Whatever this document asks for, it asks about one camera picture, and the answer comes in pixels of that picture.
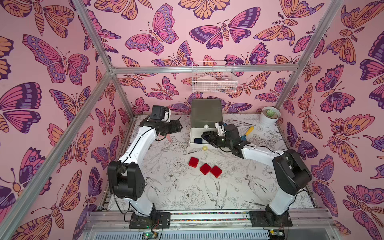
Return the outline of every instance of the potted plant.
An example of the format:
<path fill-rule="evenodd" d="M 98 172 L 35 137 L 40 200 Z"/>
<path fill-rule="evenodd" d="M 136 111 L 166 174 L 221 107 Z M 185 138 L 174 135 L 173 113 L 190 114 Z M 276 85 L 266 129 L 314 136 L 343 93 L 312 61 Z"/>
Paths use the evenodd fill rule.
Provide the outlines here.
<path fill-rule="evenodd" d="M 280 117 L 280 111 L 274 107 L 265 107 L 260 114 L 260 125 L 264 127 L 272 126 Z"/>

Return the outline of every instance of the butterfly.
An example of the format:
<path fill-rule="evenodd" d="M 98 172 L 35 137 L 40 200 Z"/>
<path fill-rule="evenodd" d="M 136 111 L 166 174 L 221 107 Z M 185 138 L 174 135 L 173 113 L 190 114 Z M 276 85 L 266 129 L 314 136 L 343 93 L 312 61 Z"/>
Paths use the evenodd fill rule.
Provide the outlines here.
<path fill-rule="evenodd" d="M 56 143 L 59 141 L 61 136 L 63 135 L 64 131 L 59 128 L 58 126 L 54 124 L 49 124 L 49 128 L 47 129 L 49 133 L 49 140 L 51 140 L 51 145 L 55 146 Z M 93 137 L 93 126 L 88 127 L 84 130 L 84 132 L 80 135 L 77 133 L 77 137 L 75 140 L 70 143 L 68 148 L 65 150 L 64 155 L 60 159 L 60 167 L 57 169 L 56 173 L 60 172 L 60 169 L 64 166 L 67 166 L 67 164 L 72 162 L 72 159 L 76 159 L 78 162 L 84 161 L 85 165 L 87 162 L 85 161 L 87 155 L 88 155 L 88 147 L 91 144 Z"/>
<path fill-rule="evenodd" d="M 317 83 L 316 83 L 316 91 L 317 92 L 324 92 L 321 97 L 327 97 L 321 104 L 321 110 L 323 112 L 332 112 L 333 109 L 336 111 L 341 112 L 346 107 L 351 106 L 353 102 L 355 101 L 355 98 L 347 93 L 339 93 L 335 92 L 337 90 L 336 87 L 342 83 L 341 81 L 338 85 L 336 85 L 337 81 L 340 79 L 341 74 L 343 73 L 344 65 L 336 65 L 335 68 L 328 69 L 327 73 L 325 74 L 325 77 L 322 77 Z"/>
<path fill-rule="evenodd" d="M 295 108 L 293 107 L 293 102 L 292 102 L 294 101 L 295 98 L 293 96 L 296 94 L 297 90 L 299 90 L 299 87 L 300 87 L 299 83 L 294 85 L 283 103 L 283 108 L 287 110 L 289 113 L 291 113 L 292 116 L 295 114 Z"/>
<path fill-rule="evenodd" d="M 8 121 L 20 132 L 28 133 L 31 125 L 39 122 L 41 117 L 37 112 L 20 109 L 38 109 L 40 100 L 40 85 L 34 82 L 22 83 L 8 90 L 0 98 L 0 110 L 16 110 L 3 112 L 4 116 L 0 114 L 0 130 L 9 132 Z"/>
<path fill-rule="evenodd" d="M 178 111 L 186 114 L 191 113 L 191 108 L 192 108 L 192 100 L 193 99 L 201 99 L 203 98 L 202 93 L 192 93 L 189 97 L 188 100 L 184 100 L 184 103 L 174 103 L 168 106 L 169 110 L 172 111 Z"/>
<path fill-rule="evenodd" d="M 359 114 L 345 120 L 342 118 L 335 119 L 334 121 L 331 118 L 328 119 L 331 121 L 333 136 L 329 138 L 328 144 L 323 147 L 329 146 L 333 153 L 339 154 L 339 157 L 348 167 L 351 167 L 354 171 L 361 172 L 362 168 L 359 158 L 347 142 L 350 142 L 351 138 L 358 138 L 350 136 L 366 129 L 375 120 L 375 117 L 371 117 L 369 114 L 364 116 Z"/>
<path fill-rule="evenodd" d="M 48 215 L 44 215 L 42 217 L 38 217 L 30 222 L 27 222 L 16 229 L 16 232 L 13 234 L 11 240 L 19 240 L 19 239 L 48 239 L 49 234 L 52 229 L 52 219 L 55 219 L 55 223 L 59 228 L 64 229 L 64 217 L 60 210 L 62 211 L 71 211 L 77 207 L 80 202 L 80 182 L 81 182 L 81 170 L 78 170 L 67 187 L 64 190 L 63 196 L 58 205 L 52 205 L 50 208 L 41 207 L 39 209 L 47 209 L 52 212 Z"/>
<path fill-rule="evenodd" d="M 292 46 L 295 42 L 295 33 L 287 26 L 295 26 L 298 24 L 298 22 L 289 18 L 303 18 L 309 16 L 317 12 L 323 5 L 324 3 L 321 3 L 314 8 L 311 8 L 305 1 L 299 3 L 299 0 L 280 0 L 281 9 L 288 19 L 284 19 L 284 15 L 278 12 L 279 20 L 274 21 L 272 24 L 283 24 L 273 26 L 264 31 L 261 31 L 257 33 L 253 38 L 263 41 L 270 41 L 275 38 L 277 38 L 278 41 L 287 39 L 290 41 L 289 45 Z"/>
<path fill-rule="evenodd" d="M 244 60 L 235 55 L 226 55 L 224 58 L 224 61 L 226 61 L 225 65 L 264 65 L 266 64 L 266 57 L 269 54 L 269 51 L 265 47 L 266 45 L 263 43 L 259 43 L 258 45 L 256 45 L 256 47 L 254 47 L 254 49 L 252 50 L 251 55 L 249 55 L 249 59 L 249 52 L 247 52 L 246 58 L 243 56 L 243 54 L 240 54 L 240 56 Z M 236 72 L 236 76 L 238 77 L 243 74 L 244 72 Z"/>
<path fill-rule="evenodd" d="M 121 122 L 123 124 L 126 124 L 127 122 L 129 122 L 130 119 L 129 119 L 129 115 L 128 115 L 127 111 L 125 111 L 122 108 L 119 108 L 119 114 L 121 116 Z"/>
<path fill-rule="evenodd" d="M 79 220 L 76 223 L 76 227 L 73 232 L 72 240 L 77 240 L 84 231 L 85 224 L 88 222 L 88 215 L 91 212 L 96 211 L 97 206 L 93 204 L 97 198 L 96 196 L 102 192 L 103 179 L 100 178 L 97 168 L 92 167 L 88 178 L 88 197 L 85 196 L 85 207 L 79 216 Z"/>
<path fill-rule="evenodd" d="M 333 220 L 333 222 L 335 223 L 335 226 L 341 235 L 345 236 L 351 234 L 351 231 L 339 221 Z"/>
<path fill-rule="evenodd" d="M 371 78 L 376 78 L 373 82 L 373 85 L 384 83 L 384 56 L 382 52 L 384 51 L 384 33 L 380 34 L 376 41 L 373 43 L 368 56 L 373 57 L 379 60 L 381 63 L 365 59 L 360 63 L 360 68 L 362 69 L 362 74 L 360 79 L 365 81 Z M 384 84 L 376 88 L 373 92 L 369 94 L 369 98 L 375 99 L 379 102 L 378 106 L 384 109 Z"/>
<path fill-rule="evenodd" d="M 57 34 L 59 37 L 66 38 L 68 36 L 68 29 L 64 26 L 68 26 L 73 18 L 74 13 L 71 9 L 60 6 L 60 5 L 50 5 L 42 7 L 40 5 L 39 0 L 35 0 L 33 2 L 31 0 L 12 0 L 12 1 L 0 1 L 1 6 L 11 15 L 25 18 L 27 17 L 33 9 L 36 11 L 35 13 L 35 22 L 40 35 L 43 35 L 44 32 L 44 18 L 42 14 L 46 18 L 51 29 Z"/>
<path fill-rule="evenodd" d="M 331 50 L 334 55 L 339 54 L 341 61 L 354 65 L 356 63 L 356 52 L 349 37 L 351 37 L 354 42 L 357 42 L 358 39 L 354 33 L 356 34 L 362 31 L 365 27 L 360 26 L 374 18 L 382 10 L 384 10 L 384 1 L 368 3 L 361 11 L 360 8 L 356 8 L 350 13 L 346 12 L 346 7 L 344 5 L 341 9 L 341 22 L 347 28 L 350 28 L 351 30 L 356 28 L 356 30 L 353 32 L 348 29 L 341 30 L 339 34 L 346 38 L 340 38 L 328 44 L 324 48 L 323 54 L 328 50 Z"/>
<path fill-rule="evenodd" d="M 281 91 L 283 90 L 286 82 L 284 82 L 285 78 L 279 78 L 275 83 L 275 89 L 272 90 L 270 88 L 270 93 L 261 93 L 255 96 L 255 99 L 260 99 L 261 101 L 266 101 L 269 103 L 273 103 L 277 101 L 278 96 L 280 96 Z"/>
<path fill-rule="evenodd" d="M 156 91 L 156 92 L 151 92 L 151 93 L 147 93 L 145 94 L 147 97 L 150 97 L 150 98 L 157 98 L 157 99 L 166 99 L 166 100 L 172 100 L 172 97 L 173 95 L 178 95 L 179 92 L 177 90 L 175 90 L 176 86 L 173 85 L 170 81 L 169 81 L 169 78 L 167 78 L 166 76 L 163 77 L 163 87 L 164 89 L 161 87 L 161 85 L 159 83 L 156 83 L 156 85 L 159 87 L 159 88 L 151 88 L 153 91 Z"/>
<path fill-rule="evenodd" d="M 22 194 L 24 191 L 21 185 L 25 188 L 32 177 L 36 174 L 37 170 L 41 167 L 43 162 L 45 161 L 45 157 L 40 155 L 40 150 L 36 150 L 36 148 L 29 148 L 20 164 L 19 171 L 19 181 L 16 182 L 15 172 L 13 168 L 11 171 L 13 173 L 13 182 L 7 182 L 4 179 L 0 178 L 1 181 L 12 184 L 12 189 L 17 193 L 18 196 Z M 46 191 L 50 189 L 51 177 L 47 180 L 43 189 L 40 191 L 40 195 L 43 195 Z M 12 190 L 8 187 L 0 186 L 0 223 L 7 215 L 13 204 L 15 203 L 16 198 L 13 194 Z"/>
<path fill-rule="evenodd" d="M 229 5 L 229 0 L 181 0 L 178 3 L 182 8 L 194 9 L 196 18 L 201 20 L 210 19 L 215 10 L 225 10 Z"/>
<path fill-rule="evenodd" d="M 135 60 L 128 58 L 127 56 L 121 56 L 125 65 L 129 68 L 140 67 L 139 63 Z M 146 92 L 144 84 L 140 81 L 144 80 L 143 77 L 155 76 L 157 73 L 135 73 L 135 74 L 125 74 L 126 78 L 119 78 L 119 82 L 122 86 L 131 86 L 133 88 L 141 88 L 143 93 Z"/>
<path fill-rule="evenodd" d="M 145 111 L 149 111 L 149 105 L 144 102 L 144 98 L 139 97 L 136 99 L 135 104 L 132 104 L 132 111 L 135 115 L 143 114 Z"/>
<path fill-rule="evenodd" d="M 144 7 L 153 10 L 149 0 L 138 0 Z M 137 17 L 137 6 L 135 0 L 122 0 L 122 1 L 111 1 L 111 0 L 96 0 L 94 4 L 95 8 L 105 12 L 121 13 L 121 17 L 127 20 L 134 20 Z"/>
<path fill-rule="evenodd" d="M 0 36 L 0 80 L 8 79 L 8 74 L 11 71 L 11 65 L 4 56 L 9 56 L 9 53 L 13 50 L 13 41 L 5 37 Z"/>
<path fill-rule="evenodd" d="M 332 194 L 330 183 L 327 181 L 331 179 L 333 174 L 333 158 L 328 154 L 324 159 L 320 159 L 318 165 L 311 165 L 312 175 L 317 178 L 312 182 L 312 188 L 323 200 L 323 204 L 329 209 L 332 216 L 338 216 L 337 204 L 335 197 Z"/>
<path fill-rule="evenodd" d="M 123 131 L 121 126 L 119 126 L 119 135 L 120 135 L 120 143 L 122 143 L 124 141 L 125 132 Z"/>
<path fill-rule="evenodd" d="M 296 56 L 292 59 L 291 56 L 288 56 L 291 60 L 288 60 L 286 57 L 284 57 L 283 55 L 280 55 L 280 54 L 277 54 L 273 59 L 275 60 L 275 63 L 276 64 L 297 64 L 300 60 L 300 56 Z"/>
<path fill-rule="evenodd" d="M 241 95 L 241 93 L 243 92 L 243 89 L 245 91 L 245 93 L 250 96 L 251 95 L 251 90 L 249 88 L 252 88 L 252 89 L 255 89 L 255 90 L 261 90 L 263 88 L 265 88 L 266 86 L 266 80 L 267 78 L 269 77 L 269 75 L 271 74 L 271 71 L 264 71 L 262 73 L 260 73 L 259 75 L 257 75 L 256 77 L 254 77 L 250 82 L 249 84 L 247 84 L 247 82 L 243 83 L 242 86 L 237 86 L 236 87 L 236 92 L 232 93 L 232 94 L 229 94 L 229 97 L 231 98 L 237 98 Z"/>
<path fill-rule="evenodd" d="M 192 52 L 189 49 L 188 42 L 184 41 L 177 49 L 176 57 L 173 54 L 173 58 L 169 56 L 172 59 L 160 58 L 152 60 L 151 62 L 159 67 L 197 66 L 191 55 Z"/>
<path fill-rule="evenodd" d="M 314 114 L 312 114 L 312 111 L 311 111 L 312 108 L 310 109 L 311 100 L 312 100 L 312 83 L 308 84 L 303 96 L 302 97 L 300 96 L 299 99 L 297 100 L 297 106 L 301 110 L 304 110 L 304 112 L 299 113 L 297 117 L 304 118 L 301 124 L 301 129 L 303 130 L 303 132 L 308 133 L 309 131 L 310 134 L 312 134 L 313 136 L 317 137 L 318 139 L 322 139 L 323 134 L 321 133 L 319 126 L 310 116 L 310 114 L 315 116 Z"/>
<path fill-rule="evenodd" d="M 319 74 L 321 71 L 320 66 L 311 66 L 312 64 L 315 63 L 311 63 L 311 60 L 309 60 L 304 67 L 303 73 L 301 74 L 301 76 L 305 75 L 304 82 L 308 82 L 311 79 L 311 76 Z"/>
<path fill-rule="evenodd" d="M 64 110 L 65 118 L 68 121 L 67 126 L 69 126 L 72 120 L 75 118 L 76 114 L 84 106 L 85 102 L 91 95 L 91 87 L 85 87 L 81 91 L 79 97 L 77 97 L 77 94 L 76 97 L 71 94 L 73 98 L 59 90 L 50 89 L 49 92 L 51 93 L 53 99 L 56 101 L 56 105 L 61 110 Z"/>
<path fill-rule="evenodd" d="M 99 35 L 99 38 L 100 38 L 101 44 L 104 47 L 104 50 L 107 51 L 107 52 L 111 52 L 111 53 L 119 53 L 116 49 L 114 49 L 113 47 L 111 47 L 108 44 L 106 44 L 108 42 L 108 40 L 106 40 L 106 38 L 109 38 L 109 39 L 120 39 L 121 36 L 111 32 L 111 31 L 108 31 L 106 29 L 102 29 L 103 27 L 99 23 L 99 20 L 97 20 L 97 18 L 95 16 L 95 14 L 93 13 L 93 11 L 88 10 L 88 15 L 89 15 L 89 17 L 92 20 L 93 26 L 96 29 L 97 34 Z M 80 20 L 80 23 L 81 23 L 81 25 L 83 27 L 84 33 L 85 33 L 84 50 L 88 50 L 91 45 L 92 45 L 92 48 L 94 48 L 92 39 L 89 36 L 89 33 L 86 30 L 82 20 L 80 19 L 80 16 L 79 16 L 79 20 Z M 96 62 L 97 62 L 98 58 L 99 58 L 99 54 L 98 54 L 98 52 L 95 49 L 95 60 L 96 60 Z"/>
<path fill-rule="evenodd" d="M 295 127 L 290 122 L 287 122 L 287 134 L 290 146 L 297 148 L 297 153 L 303 160 L 306 160 L 307 156 L 313 158 L 319 155 L 319 151 L 310 142 L 302 140 L 303 137 L 296 132 Z"/>
<path fill-rule="evenodd" d="M 125 46 L 131 49 L 137 49 L 140 52 L 149 50 L 150 52 L 160 55 L 164 51 L 163 41 L 166 43 L 174 43 L 179 37 L 172 29 L 175 19 L 172 16 L 173 7 L 163 4 L 155 13 L 152 20 L 152 28 L 148 33 L 140 33 L 130 37 Z"/>
<path fill-rule="evenodd" d="M 223 36 L 224 39 L 229 41 L 229 35 L 235 43 L 239 43 L 241 39 L 249 37 L 251 31 L 244 28 L 252 28 L 260 15 L 260 8 L 253 7 L 249 8 L 238 15 L 236 15 L 228 24 L 225 24 L 226 21 L 221 23 L 221 27 L 206 25 L 199 26 L 192 29 L 189 32 L 189 35 L 199 43 L 205 43 L 207 49 L 212 48 L 222 48 L 223 47 Z"/>
<path fill-rule="evenodd" d="M 109 147 L 97 147 L 92 150 L 91 157 L 96 160 L 96 162 L 101 162 L 103 170 L 108 166 L 109 161 L 113 162 L 116 160 L 116 150 L 119 145 L 119 136 L 115 136 L 112 139 Z"/>
<path fill-rule="evenodd" d="M 104 114 L 98 109 L 95 109 L 96 116 L 99 118 L 99 127 L 102 128 L 103 134 L 107 134 L 109 132 L 112 134 L 113 126 L 115 125 L 115 117 L 116 117 L 116 110 L 114 110 L 111 114 L 111 110 L 108 110 L 108 114 L 104 109 Z"/>
<path fill-rule="evenodd" d="M 381 240 L 380 232 L 375 222 L 368 216 L 368 213 L 371 214 L 379 226 L 382 226 L 382 221 L 376 214 L 382 214 L 383 209 L 376 206 L 369 207 L 367 204 L 380 204 L 384 202 L 384 189 L 369 189 L 363 185 L 357 185 L 356 190 L 352 186 L 344 186 L 344 190 L 350 195 L 347 195 L 350 201 L 343 199 L 343 204 L 349 211 L 353 212 L 353 218 L 367 229 L 372 239 Z"/>
<path fill-rule="evenodd" d="M 208 99 L 219 99 L 221 101 L 221 109 L 224 112 L 227 111 L 228 114 L 240 113 L 240 112 L 248 110 L 252 107 L 252 105 L 249 103 L 233 103 L 230 101 L 226 102 L 223 99 L 217 98 L 217 97 L 207 97 L 207 98 Z"/>
<path fill-rule="evenodd" d="M 81 85 L 81 74 L 87 72 L 89 65 L 87 56 L 75 53 L 67 59 L 66 55 L 61 54 L 63 56 L 61 58 L 59 53 L 45 41 L 27 34 L 24 34 L 23 44 L 33 52 L 36 61 L 48 66 L 47 70 L 53 83 L 63 83 L 65 76 L 69 74 L 73 84 Z"/>

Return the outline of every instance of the bird drawing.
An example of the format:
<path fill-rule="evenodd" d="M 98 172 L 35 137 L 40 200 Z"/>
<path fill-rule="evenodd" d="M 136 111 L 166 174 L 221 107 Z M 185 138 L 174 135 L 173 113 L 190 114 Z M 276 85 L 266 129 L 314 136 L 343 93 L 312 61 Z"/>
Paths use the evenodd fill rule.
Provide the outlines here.
<path fill-rule="evenodd" d="M 207 190 L 207 194 L 208 194 L 208 197 L 211 201 L 213 202 L 216 202 L 215 204 L 215 209 L 223 209 L 224 205 L 225 205 L 225 201 L 227 199 L 227 188 L 225 188 L 225 194 L 224 194 L 224 197 L 221 196 L 221 193 L 220 193 L 220 183 L 217 181 L 214 181 L 215 182 L 215 186 L 216 186 L 216 194 L 213 194 L 207 187 L 207 184 L 206 182 L 204 182 L 205 184 L 205 189 Z"/>

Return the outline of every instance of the gray storage box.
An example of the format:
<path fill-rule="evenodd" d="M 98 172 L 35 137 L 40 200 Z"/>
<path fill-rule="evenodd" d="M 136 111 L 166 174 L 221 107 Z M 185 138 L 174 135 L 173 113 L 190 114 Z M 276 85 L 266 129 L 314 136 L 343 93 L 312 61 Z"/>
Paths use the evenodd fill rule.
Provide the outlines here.
<path fill-rule="evenodd" d="M 221 101 L 219 99 L 193 99 L 191 110 L 191 127 L 216 128 L 215 123 L 223 121 Z"/>

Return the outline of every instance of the white pot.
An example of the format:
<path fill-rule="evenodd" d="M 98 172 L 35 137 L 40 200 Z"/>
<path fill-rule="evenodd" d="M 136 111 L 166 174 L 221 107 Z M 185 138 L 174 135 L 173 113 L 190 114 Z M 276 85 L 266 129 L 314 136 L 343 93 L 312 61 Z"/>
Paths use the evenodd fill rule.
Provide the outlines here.
<path fill-rule="evenodd" d="M 270 110 L 270 109 L 275 111 L 275 113 L 276 113 L 275 117 L 277 116 L 276 118 L 269 118 L 269 117 L 265 116 L 264 112 L 266 110 Z M 260 125 L 262 125 L 263 127 L 270 127 L 277 121 L 277 119 L 279 119 L 279 117 L 280 117 L 280 111 L 279 110 L 277 110 L 274 107 L 265 107 L 262 109 L 262 112 L 260 114 Z"/>

